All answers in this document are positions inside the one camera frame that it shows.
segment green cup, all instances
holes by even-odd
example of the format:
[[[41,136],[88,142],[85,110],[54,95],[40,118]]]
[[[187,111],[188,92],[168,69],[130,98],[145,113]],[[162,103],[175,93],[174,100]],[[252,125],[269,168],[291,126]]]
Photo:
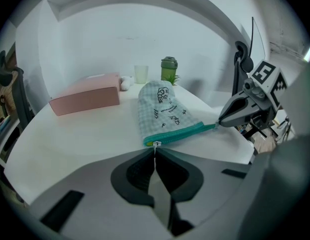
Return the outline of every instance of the green cup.
[[[176,75],[176,69],[178,67],[177,60],[174,57],[165,57],[161,60],[161,80],[167,81]]]

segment checkered pouch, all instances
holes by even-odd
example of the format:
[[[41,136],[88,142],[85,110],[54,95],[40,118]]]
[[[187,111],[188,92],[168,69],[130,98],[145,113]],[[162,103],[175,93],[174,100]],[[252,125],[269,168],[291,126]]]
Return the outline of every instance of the checkered pouch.
[[[215,127],[194,118],[168,81],[151,81],[138,94],[138,123],[145,146],[167,144]]]

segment pink box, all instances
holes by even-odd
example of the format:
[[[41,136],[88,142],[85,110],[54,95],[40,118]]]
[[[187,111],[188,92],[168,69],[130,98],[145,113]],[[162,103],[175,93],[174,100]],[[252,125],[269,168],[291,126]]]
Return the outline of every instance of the pink box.
[[[120,74],[108,73],[81,79],[52,99],[57,116],[120,104]]]

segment black chair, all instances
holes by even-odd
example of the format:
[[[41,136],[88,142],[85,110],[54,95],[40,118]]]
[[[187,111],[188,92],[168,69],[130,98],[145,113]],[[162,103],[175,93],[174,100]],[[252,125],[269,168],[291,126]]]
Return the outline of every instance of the black chair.
[[[241,42],[235,42],[237,52],[234,56],[234,80],[231,95],[234,96],[243,88],[245,79],[249,78],[247,73],[251,72],[254,68],[254,63],[249,56],[247,46]]]
[[[29,109],[29,103],[26,98],[23,82],[24,71],[19,67],[14,67],[11,69],[11,71],[8,71],[8,66],[6,63],[6,53],[3,50],[0,53],[0,84],[2,86],[4,87],[8,86],[13,80],[12,71],[17,72],[17,78],[11,87],[12,96],[15,103],[17,115],[20,121],[20,126],[24,130],[32,120],[32,114]]]

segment translucent cup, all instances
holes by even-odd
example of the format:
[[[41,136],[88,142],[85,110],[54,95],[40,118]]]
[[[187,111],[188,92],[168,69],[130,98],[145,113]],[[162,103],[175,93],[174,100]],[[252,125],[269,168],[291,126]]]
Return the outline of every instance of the translucent cup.
[[[135,82],[136,84],[145,84],[149,74],[149,66],[135,66]]]

